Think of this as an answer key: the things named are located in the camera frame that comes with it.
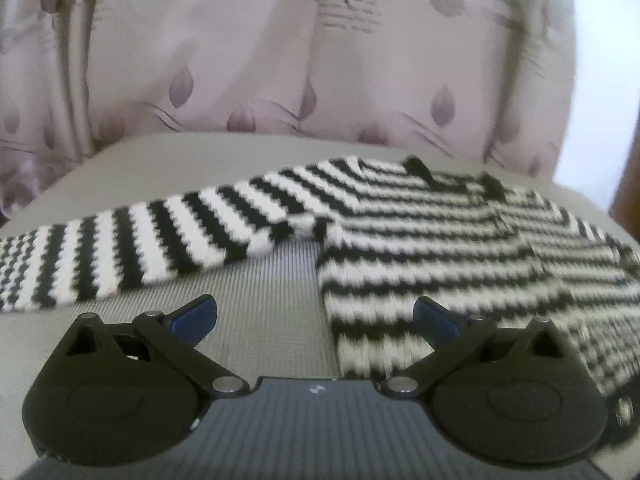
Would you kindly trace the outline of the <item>black white striped knit sweater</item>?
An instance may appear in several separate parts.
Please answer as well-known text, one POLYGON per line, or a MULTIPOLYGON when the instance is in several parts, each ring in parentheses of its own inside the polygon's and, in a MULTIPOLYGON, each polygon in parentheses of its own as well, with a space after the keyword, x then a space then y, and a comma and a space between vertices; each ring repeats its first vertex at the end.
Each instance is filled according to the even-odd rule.
POLYGON ((317 280, 341 371, 384 378, 427 356, 421 296, 504 327, 548 318, 605 393, 639 374, 639 256, 530 188, 420 159, 356 156, 268 172, 7 237, 6 312, 101 299, 319 243, 317 280))

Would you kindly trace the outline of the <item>brown wooden door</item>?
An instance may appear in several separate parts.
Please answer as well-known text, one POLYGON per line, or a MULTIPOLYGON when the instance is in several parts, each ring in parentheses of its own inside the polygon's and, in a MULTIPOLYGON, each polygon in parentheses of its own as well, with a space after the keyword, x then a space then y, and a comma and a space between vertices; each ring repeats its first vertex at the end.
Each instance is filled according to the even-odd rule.
POLYGON ((639 130, 634 135, 626 168, 620 180, 614 203, 610 209, 612 218, 635 240, 639 239, 640 214, 640 140, 639 130))

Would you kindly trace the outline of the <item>pink leaf print curtain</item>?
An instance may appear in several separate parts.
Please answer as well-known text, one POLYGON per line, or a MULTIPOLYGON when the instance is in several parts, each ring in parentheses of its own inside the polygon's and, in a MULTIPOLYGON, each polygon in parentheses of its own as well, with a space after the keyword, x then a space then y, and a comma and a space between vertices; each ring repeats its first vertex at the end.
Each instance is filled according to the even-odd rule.
POLYGON ((1 0, 1 215, 147 132, 433 150, 551 177, 574 0, 1 0))

